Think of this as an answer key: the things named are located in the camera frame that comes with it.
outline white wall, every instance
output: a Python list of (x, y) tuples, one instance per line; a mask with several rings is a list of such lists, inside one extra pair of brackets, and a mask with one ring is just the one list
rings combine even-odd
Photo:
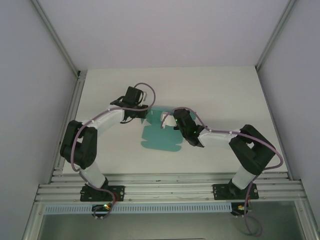
[(23, 236), (75, 78), (27, 0), (0, 1), (0, 235)]
[(290, 168), (320, 225), (320, 1), (301, 0), (260, 71)]
[(40, 0), (81, 70), (252, 66), (288, 0)]

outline purple cable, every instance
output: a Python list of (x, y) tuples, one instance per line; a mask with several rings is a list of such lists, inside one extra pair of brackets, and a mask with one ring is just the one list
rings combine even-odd
[[(199, 122), (201, 123), (201, 125), (202, 125), (206, 130), (208, 130), (208, 131), (211, 132), (211, 133), (239, 135), (239, 136), (242, 136), (242, 137), (245, 137), (245, 138), (254, 140), (254, 141), (256, 141), (256, 142), (258, 142), (258, 143), (266, 146), (266, 147), (269, 148), (270, 150), (272, 150), (272, 151), (279, 157), (280, 163), (279, 163), (278, 165), (275, 165), (275, 166), (266, 167), (264, 170), (276, 169), (276, 168), (281, 167), (281, 166), (284, 164), (284, 159), (283, 159), (283, 157), (281, 156), (281, 154), (280, 154), (273, 146), (271, 146), (270, 144), (268, 144), (268, 143), (266, 143), (266, 142), (264, 142), (264, 141), (262, 141), (262, 140), (260, 140), (260, 139), (258, 139), (258, 138), (256, 138), (256, 137), (254, 137), (254, 136), (250, 136), (250, 135), (247, 135), (247, 134), (238, 132), (238, 131), (227, 131), (227, 130), (214, 130), (214, 129), (210, 129), (210, 128), (208, 128), (208, 127), (206, 126), (206, 124), (204, 123), (204, 121), (201, 120), (201, 118), (198, 116), (198, 114), (197, 114), (195, 111), (193, 111), (191, 108), (189, 108), (189, 107), (181, 106), (181, 107), (176, 107), (176, 108), (172, 109), (171, 111), (169, 111), (169, 112), (164, 116), (164, 118), (163, 118), (163, 120), (162, 120), (162, 122), (161, 122), (161, 126), (160, 126), (160, 127), (161, 127), (162, 129), (164, 128), (164, 127), (163, 127), (163, 124), (164, 124), (166, 118), (167, 118), (173, 111), (178, 110), (178, 109), (187, 109), (187, 110), (189, 110), (191, 113), (193, 113), (193, 114), (196, 116), (196, 118), (199, 120)], [(255, 237), (260, 237), (260, 236), (262, 235), (262, 233), (263, 233), (263, 227), (262, 227), (260, 221), (259, 221), (257, 218), (255, 218), (254, 216), (249, 216), (249, 215), (247, 215), (247, 203), (248, 203), (248, 198), (249, 198), (250, 189), (251, 189), (251, 187), (252, 187), (252, 183), (254, 182), (254, 180), (257, 179), (257, 177), (258, 177), (258, 176), (256, 176), (256, 177), (250, 182), (250, 184), (249, 184), (249, 186), (248, 186), (248, 190), (247, 190), (247, 192), (246, 192), (246, 196), (245, 196), (245, 200), (244, 200), (244, 222), (245, 222), (245, 226), (246, 226), (248, 232), (249, 232), (251, 235), (253, 235), (253, 236), (255, 236)], [(258, 222), (258, 224), (260, 225), (260, 232), (259, 232), (258, 234), (254, 234), (254, 233), (251, 231), (251, 229), (250, 229), (250, 227), (249, 227), (249, 223), (248, 223), (248, 217), (256, 220), (256, 221)]]
[[(155, 90), (152, 88), (152, 86), (150, 86), (149, 84), (144, 83), (144, 82), (139, 82), (134, 87), (136, 88), (139, 85), (145, 85), (145, 86), (147, 86), (147, 87), (149, 87), (151, 89), (151, 91), (153, 93), (153, 101), (150, 104), (150, 106), (148, 106), (146, 108), (143, 108), (143, 109), (134, 109), (134, 108), (129, 108), (129, 107), (114, 107), (112, 109), (107, 109), (107, 110), (99, 113), (97, 116), (93, 117), (90, 121), (88, 121), (85, 124), (83, 124), (82, 127), (80, 127), (78, 132), (76, 133), (76, 135), (74, 137), (73, 144), (72, 144), (72, 148), (71, 148), (70, 164), (71, 164), (71, 167), (72, 167), (73, 171), (75, 171), (75, 172), (79, 172), (80, 171), (80, 168), (76, 169), (76, 167), (75, 167), (75, 158), (74, 157), (75, 157), (75, 150), (76, 150), (77, 140), (78, 140), (81, 132), (85, 129), (85, 127), (87, 127), (90, 123), (92, 123), (93, 121), (95, 121), (98, 118), (102, 117), (103, 115), (105, 115), (105, 114), (107, 114), (109, 112), (112, 112), (114, 110), (130, 110), (130, 111), (135, 111), (135, 112), (142, 112), (142, 111), (145, 111), (145, 110), (149, 110), (149, 109), (151, 109), (153, 107), (153, 105), (156, 102), (156, 92), (155, 92)], [(91, 183), (89, 183), (89, 181), (85, 178), (85, 176), (83, 176), (83, 174), (81, 174), (81, 172), (79, 172), (79, 175), (87, 183), (87, 185), (90, 186), (91, 188), (93, 188), (95, 190), (98, 190), (98, 191), (107, 192), (112, 196), (112, 206), (111, 206), (109, 212), (102, 219), (106, 218), (110, 214), (111, 210), (113, 209), (113, 207), (114, 207), (114, 205), (116, 203), (115, 195), (111, 191), (109, 191), (107, 189), (98, 188), (98, 187), (92, 185)]]

